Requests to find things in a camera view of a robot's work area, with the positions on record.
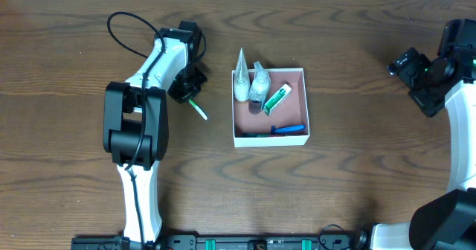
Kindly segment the green white toothbrush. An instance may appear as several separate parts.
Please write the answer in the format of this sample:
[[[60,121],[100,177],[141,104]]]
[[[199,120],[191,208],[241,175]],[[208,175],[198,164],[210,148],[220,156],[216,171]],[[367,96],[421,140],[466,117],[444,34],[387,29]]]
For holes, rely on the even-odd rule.
[[[205,113],[205,111],[204,111],[193,99],[189,99],[188,103],[200,114],[200,116],[201,116],[205,121],[208,120],[208,116],[207,116],[207,114]]]

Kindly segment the clear pump soap bottle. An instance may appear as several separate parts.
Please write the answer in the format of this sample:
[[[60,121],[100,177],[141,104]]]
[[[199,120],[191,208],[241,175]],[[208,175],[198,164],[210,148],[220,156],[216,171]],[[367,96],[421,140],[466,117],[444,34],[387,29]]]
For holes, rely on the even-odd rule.
[[[254,79],[251,83],[248,99],[248,110],[250,113],[259,114],[266,103],[271,78],[259,61],[254,63]]]

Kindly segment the green white toothpaste tube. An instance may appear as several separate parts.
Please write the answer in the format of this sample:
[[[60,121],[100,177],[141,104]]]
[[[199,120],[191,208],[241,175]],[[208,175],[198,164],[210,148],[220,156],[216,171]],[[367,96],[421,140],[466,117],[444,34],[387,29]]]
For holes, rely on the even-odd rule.
[[[286,134],[271,134],[271,133],[251,133],[244,132],[242,134],[243,138],[270,138],[270,137],[284,137]]]

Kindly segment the green white small packet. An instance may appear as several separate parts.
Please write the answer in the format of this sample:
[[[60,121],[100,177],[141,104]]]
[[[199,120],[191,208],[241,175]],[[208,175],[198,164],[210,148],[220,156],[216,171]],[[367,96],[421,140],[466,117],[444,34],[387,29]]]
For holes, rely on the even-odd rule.
[[[283,84],[265,103],[263,111],[270,116],[291,94],[292,88],[287,83]]]

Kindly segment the blue disposable razor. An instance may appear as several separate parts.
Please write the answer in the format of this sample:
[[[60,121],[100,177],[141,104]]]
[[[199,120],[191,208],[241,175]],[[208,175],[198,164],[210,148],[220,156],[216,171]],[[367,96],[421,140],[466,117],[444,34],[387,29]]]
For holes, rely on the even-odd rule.
[[[271,127],[272,135],[288,135],[295,132],[301,132],[305,129],[304,125],[284,126],[277,128],[275,125]]]

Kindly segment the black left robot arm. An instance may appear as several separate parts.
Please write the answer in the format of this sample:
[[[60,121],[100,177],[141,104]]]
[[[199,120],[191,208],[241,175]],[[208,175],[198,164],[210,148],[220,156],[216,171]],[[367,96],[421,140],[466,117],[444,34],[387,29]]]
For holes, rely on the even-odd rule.
[[[122,180],[122,244],[130,249],[154,247],[161,233],[158,169],[169,141],[167,98],[193,102],[208,80],[196,66],[205,52],[206,38],[196,22],[162,28],[155,31],[152,52],[138,71],[106,87],[103,148]]]

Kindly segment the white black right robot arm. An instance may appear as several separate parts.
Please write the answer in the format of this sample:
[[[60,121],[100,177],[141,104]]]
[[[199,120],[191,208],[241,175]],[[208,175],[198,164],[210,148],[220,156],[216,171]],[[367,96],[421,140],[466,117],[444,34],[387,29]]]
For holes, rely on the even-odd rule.
[[[425,116],[447,111],[450,174],[444,195],[418,208],[408,222],[380,223],[363,231],[356,248],[474,249],[475,21],[446,22],[436,59],[410,48],[387,71],[408,87]]]

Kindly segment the white cone tube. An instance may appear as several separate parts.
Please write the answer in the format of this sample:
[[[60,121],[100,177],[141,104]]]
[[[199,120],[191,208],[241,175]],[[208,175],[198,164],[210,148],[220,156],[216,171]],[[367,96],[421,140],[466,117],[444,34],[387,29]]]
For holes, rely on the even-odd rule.
[[[234,75],[234,98],[239,102],[246,102],[248,100],[250,86],[248,67],[245,61],[244,51],[241,48]]]

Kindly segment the white box pink interior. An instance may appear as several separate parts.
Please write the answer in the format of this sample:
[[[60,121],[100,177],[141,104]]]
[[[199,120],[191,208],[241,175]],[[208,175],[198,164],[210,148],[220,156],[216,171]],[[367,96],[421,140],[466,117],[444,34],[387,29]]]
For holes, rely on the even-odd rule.
[[[274,94],[283,84],[291,86],[292,92],[270,116],[264,112],[254,115],[248,111],[248,104],[231,99],[232,131],[234,146],[239,147],[282,147],[303,146],[310,136],[309,112],[306,99],[304,70],[302,68],[269,68],[271,77],[269,94]],[[304,125],[301,132],[284,137],[243,138],[244,132],[271,133],[271,127]]]

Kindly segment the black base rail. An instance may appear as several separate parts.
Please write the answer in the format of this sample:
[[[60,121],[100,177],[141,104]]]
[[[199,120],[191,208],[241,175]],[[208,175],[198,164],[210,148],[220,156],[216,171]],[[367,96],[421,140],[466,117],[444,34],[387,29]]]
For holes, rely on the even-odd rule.
[[[136,242],[128,237],[76,237],[72,249],[97,250],[274,250],[274,249],[409,249],[409,243],[398,245],[395,239],[370,244],[365,235],[324,233],[317,237],[201,237],[191,234],[160,237],[155,242]]]

